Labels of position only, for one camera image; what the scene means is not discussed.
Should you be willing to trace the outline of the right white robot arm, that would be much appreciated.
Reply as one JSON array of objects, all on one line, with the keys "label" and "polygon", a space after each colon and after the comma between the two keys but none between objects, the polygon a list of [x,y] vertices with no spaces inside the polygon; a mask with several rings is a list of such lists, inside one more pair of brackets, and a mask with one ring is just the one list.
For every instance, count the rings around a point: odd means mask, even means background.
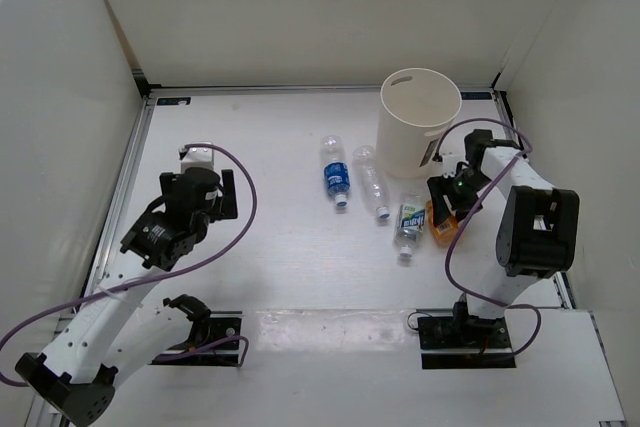
[{"label": "right white robot arm", "polygon": [[464,144],[465,158],[454,171],[427,181],[432,232],[460,229],[481,209],[484,193],[498,190],[506,200],[495,242],[496,263],[477,286],[464,289],[449,322],[452,340],[470,347],[486,329],[496,328],[526,289],[572,266],[580,198],[544,180],[515,142],[475,129]]}]

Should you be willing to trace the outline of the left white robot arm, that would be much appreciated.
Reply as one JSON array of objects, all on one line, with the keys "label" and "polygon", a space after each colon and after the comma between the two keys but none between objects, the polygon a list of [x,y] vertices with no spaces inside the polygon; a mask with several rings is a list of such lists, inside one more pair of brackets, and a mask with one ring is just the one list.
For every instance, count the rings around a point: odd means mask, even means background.
[{"label": "left white robot arm", "polygon": [[210,224],[238,217],[234,173],[188,167],[159,177],[161,194],[121,240],[121,252],[138,261],[105,275],[79,312],[41,352],[25,353],[15,370],[50,406],[75,426],[90,426],[117,389],[141,367],[173,362],[218,346],[212,312],[187,294],[164,299],[134,331],[124,327],[161,281],[201,243]]}]

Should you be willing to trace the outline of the orange juice bottle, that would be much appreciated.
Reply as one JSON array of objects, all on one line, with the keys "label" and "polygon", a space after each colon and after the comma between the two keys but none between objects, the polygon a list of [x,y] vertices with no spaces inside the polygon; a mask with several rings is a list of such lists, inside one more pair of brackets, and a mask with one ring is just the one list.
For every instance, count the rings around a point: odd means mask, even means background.
[{"label": "orange juice bottle", "polygon": [[435,226],[434,207],[431,200],[426,202],[426,211],[428,219],[427,225],[436,244],[442,248],[448,247],[459,230],[458,221],[453,215],[450,215],[445,221]]}]

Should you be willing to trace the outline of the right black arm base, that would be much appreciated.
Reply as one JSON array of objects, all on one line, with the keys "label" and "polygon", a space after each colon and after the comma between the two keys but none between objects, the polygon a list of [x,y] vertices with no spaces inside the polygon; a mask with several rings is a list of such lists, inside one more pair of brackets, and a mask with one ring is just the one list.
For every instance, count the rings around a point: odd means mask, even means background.
[{"label": "right black arm base", "polygon": [[504,318],[478,323],[466,306],[453,312],[414,310],[408,329],[419,339],[423,370],[513,369],[515,356]]}]

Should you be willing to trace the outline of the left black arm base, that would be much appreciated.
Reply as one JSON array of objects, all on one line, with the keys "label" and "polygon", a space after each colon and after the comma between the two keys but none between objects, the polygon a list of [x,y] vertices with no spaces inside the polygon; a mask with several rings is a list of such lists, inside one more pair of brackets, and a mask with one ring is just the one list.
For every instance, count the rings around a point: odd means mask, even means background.
[{"label": "left black arm base", "polygon": [[241,334],[242,311],[214,311],[204,327],[187,341],[176,344],[157,356],[151,365],[189,367],[237,367],[244,342],[235,339],[206,351],[181,357],[207,344]]}]

